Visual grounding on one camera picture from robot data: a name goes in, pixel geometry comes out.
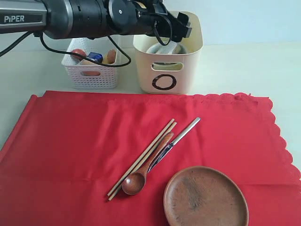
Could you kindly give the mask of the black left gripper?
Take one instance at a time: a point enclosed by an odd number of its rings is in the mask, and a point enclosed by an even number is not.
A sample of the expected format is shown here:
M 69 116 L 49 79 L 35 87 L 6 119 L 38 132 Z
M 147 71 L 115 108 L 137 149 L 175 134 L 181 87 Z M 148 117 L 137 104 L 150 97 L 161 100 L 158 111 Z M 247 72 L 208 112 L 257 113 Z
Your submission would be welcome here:
M 162 38 L 169 38 L 169 42 L 181 42 L 190 37 L 192 27 L 186 14 L 179 12 L 175 18 L 161 0 L 133 0 L 131 3 L 136 13 L 132 35 L 155 37 L 158 42 L 162 42 Z

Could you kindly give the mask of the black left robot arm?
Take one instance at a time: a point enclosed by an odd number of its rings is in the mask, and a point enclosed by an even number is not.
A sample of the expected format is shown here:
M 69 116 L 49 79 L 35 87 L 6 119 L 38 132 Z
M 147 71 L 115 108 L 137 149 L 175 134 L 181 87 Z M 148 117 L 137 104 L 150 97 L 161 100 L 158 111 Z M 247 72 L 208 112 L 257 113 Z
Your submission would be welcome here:
M 2 0 L 0 32 L 43 32 L 60 40 L 148 35 L 180 42 L 188 15 L 172 15 L 161 0 Z

